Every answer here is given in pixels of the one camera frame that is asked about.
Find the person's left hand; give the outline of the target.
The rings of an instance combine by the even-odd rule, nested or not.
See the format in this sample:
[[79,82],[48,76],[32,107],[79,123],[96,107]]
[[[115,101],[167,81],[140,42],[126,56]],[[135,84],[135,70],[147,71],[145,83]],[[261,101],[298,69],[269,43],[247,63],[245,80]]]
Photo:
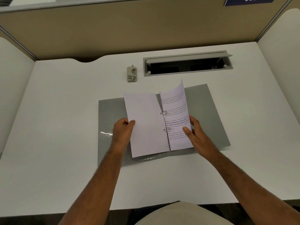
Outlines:
[[128,119],[122,118],[118,120],[113,127],[111,146],[120,151],[126,151],[132,135],[133,127],[127,127],[128,122]]

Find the person's right hand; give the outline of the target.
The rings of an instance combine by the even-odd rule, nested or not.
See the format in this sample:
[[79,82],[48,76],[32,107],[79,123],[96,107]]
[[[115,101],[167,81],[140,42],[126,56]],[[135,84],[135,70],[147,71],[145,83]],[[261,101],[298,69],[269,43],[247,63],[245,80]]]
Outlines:
[[220,151],[202,130],[200,122],[191,115],[189,115],[189,120],[194,127],[194,139],[190,140],[194,149],[208,161],[215,160],[220,155]]

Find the printed white paper sheet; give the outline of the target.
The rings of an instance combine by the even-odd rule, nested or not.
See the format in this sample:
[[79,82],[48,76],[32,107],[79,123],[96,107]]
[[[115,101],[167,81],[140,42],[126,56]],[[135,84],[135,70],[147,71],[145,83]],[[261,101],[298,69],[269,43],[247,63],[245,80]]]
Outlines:
[[172,90],[161,91],[160,99],[162,109],[167,111],[167,127],[171,128],[167,131],[170,150],[192,148],[191,141],[182,130],[184,126],[192,129],[183,81],[181,80],[180,84]]

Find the person's left forearm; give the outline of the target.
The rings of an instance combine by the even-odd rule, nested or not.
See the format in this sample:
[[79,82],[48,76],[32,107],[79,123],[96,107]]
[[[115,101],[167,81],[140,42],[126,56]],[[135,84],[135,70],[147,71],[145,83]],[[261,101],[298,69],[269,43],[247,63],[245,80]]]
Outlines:
[[111,145],[93,177],[58,225],[105,224],[125,151],[124,145]]

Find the person's right forearm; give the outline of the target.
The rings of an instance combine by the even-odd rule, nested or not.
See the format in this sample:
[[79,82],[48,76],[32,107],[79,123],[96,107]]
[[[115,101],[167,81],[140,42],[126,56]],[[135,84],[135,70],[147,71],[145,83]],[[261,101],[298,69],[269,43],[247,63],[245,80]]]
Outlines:
[[255,225],[300,225],[300,212],[259,185],[220,151],[203,157],[219,172]]

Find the grey hole punch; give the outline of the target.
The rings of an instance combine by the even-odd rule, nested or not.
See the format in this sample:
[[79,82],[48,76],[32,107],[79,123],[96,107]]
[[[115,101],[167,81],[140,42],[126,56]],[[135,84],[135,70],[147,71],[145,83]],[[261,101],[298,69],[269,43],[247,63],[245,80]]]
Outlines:
[[133,65],[127,67],[127,82],[128,83],[137,82],[137,67]]

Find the person's beige trousers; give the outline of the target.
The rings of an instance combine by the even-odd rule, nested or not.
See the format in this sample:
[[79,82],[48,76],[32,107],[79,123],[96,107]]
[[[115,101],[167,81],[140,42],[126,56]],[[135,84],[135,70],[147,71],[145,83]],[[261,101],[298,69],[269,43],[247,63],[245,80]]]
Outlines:
[[216,211],[178,201],[132,212],[127,225],[234,225]]

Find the beige desk partition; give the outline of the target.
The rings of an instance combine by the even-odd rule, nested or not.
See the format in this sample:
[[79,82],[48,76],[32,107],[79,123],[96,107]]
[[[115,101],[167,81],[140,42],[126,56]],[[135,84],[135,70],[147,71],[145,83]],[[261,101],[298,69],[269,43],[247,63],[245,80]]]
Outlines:
[[257,41],[300,0],[225,6],[226,0],[56,0],[0,7],[6,39],[36,60]]

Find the white side partition panel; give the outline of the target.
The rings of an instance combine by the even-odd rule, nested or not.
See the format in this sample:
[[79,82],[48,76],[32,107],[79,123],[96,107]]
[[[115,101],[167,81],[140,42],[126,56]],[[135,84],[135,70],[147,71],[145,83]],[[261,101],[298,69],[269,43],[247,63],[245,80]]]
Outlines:
[[0,158],[35,62],[0,37]]
[[272,74],[266,87],[266,102],[280,119],[295,125],[300,132],[300,9],[285,12],[260,39],[258,46]]

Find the blue sign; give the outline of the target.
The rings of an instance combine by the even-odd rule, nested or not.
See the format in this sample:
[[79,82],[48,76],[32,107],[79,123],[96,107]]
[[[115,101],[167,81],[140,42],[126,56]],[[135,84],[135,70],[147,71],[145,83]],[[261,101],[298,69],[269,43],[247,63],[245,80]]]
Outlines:
[[260,3],[272,3],[274,0],[226,0],[224,6],[240,6]]

